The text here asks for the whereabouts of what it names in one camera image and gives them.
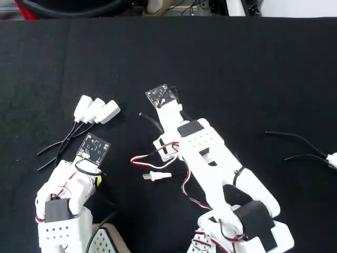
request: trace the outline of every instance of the white connector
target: white connector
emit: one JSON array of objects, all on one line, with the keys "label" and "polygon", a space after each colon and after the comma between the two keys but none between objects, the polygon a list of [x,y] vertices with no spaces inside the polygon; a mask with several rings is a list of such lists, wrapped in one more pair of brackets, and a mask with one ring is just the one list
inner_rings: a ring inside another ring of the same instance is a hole
[{"label": "white connector", "polygon": [[84,119],[88,107],[93,103],[91,97],[82,95],[74,112],[75,122],[79,123]]},{"label": "white connector", "polygon": [[335,168],[337,168],[337,153],[328,154],[326,157],[329,163],[331,163]]},{"label": "white connector", "polygon": [[85,112],[85,116],[83,122],[86,123],[94,123],[97,113],[100,111],[102,107],[105,106],[105,102],[102,99],[95,99],[95,101],[89,106],[89,108]]},{"label": "white connector", "polygon": [[96,115],[95,123],[105,124],[110,119],[115,117],[121,109],[115,101],[111,100],[108,104],[103,106]]},{"label": "white connector", "polygon": [[151,180],[151,181],[155,181],[155,180],[159,180],[163,178],[170,178],[170,177],[172,177],[171,173],[155,172],[152,170],[149,172],[149,174],[143,174],[143,178],[145,180]]}]

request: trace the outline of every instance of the red object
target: red object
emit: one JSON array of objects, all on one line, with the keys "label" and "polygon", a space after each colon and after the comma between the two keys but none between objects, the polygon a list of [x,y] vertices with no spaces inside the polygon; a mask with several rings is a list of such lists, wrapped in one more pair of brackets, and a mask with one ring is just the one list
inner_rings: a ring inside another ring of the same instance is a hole
[{"label": "red object", "polygon": [[21,14],[25,18],[25,20],[38,20],[38,17],[27,11],[17,0],[15,0],[17,7],[20,9]]}]

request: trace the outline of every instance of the black circuit board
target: black circuit board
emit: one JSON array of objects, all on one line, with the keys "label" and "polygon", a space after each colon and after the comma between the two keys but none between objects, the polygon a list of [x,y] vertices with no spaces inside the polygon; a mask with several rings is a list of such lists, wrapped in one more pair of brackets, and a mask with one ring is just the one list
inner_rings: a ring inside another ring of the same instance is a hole
[{"label": "black circuit board", "polygon": [[90,162],[100,166],[109,147],[110,143],[88,133],[76,155],[86,158]]},{"label": "black circuit board", "polygon": [[[151,103],[153,104],[153,106],[155,108],[158,108],[158,104],[159,104],[159,99],[161,98],[161,96],[163,95],[164,91],[167,90],[167,85],[163,84],[160,85],[152,90],[149,90],[147,92],[145,92],[147,98],[151,101]],[[162,105],[167,104],[173,100],[176,100],[177,97],[174,95],[174,93],[172,91],[168,91],[165,93],[163,100],[162,100]]]}]

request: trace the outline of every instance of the yellow part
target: yellow part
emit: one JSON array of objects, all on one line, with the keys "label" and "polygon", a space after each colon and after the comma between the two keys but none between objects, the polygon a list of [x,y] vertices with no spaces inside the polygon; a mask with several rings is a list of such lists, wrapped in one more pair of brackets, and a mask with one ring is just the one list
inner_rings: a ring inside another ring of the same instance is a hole
[{"label": "yellow part", "polygon": [[97,187],[100,186],[101,183],[102,183],[102,177],[98,176],[97,177],[97,183],[96,183]]}]

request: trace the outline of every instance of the black fabric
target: black fabric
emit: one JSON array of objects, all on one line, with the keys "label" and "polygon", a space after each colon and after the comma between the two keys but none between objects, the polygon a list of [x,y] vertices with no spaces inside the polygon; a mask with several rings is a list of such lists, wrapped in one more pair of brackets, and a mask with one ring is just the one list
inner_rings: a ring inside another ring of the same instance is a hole
[{"label": "black fabric", "polygon": [[[206,118],[281,206],[277,220],[295,239],[290,252],[333,252],[337,174],[313,160],[283,162],[308,151],[301,143],[264,136],[300,134],[328,153],[337,150],[337,20],[332,18],[103,18],[0,23],[1,245],[37,252],[34,199],[52,172],[35,170],[56,152],[35,153],[61,140],[82,94],[115,99],[121,114],[91,132],[111,143],[102,169],[120,203],[116,224],[132,252],[183,252],[204,212],[181,193],[186,168],[149,182],[130,158],[153,151],[159,132],[144,92],[179,88],[192,118]],[[70,143],[72,160],[82,142]],[[159,157],[151,158],[160,164]],[[186,186],[205,201],[195,180]],[[110,207],[98,196],[94,222]]]}]

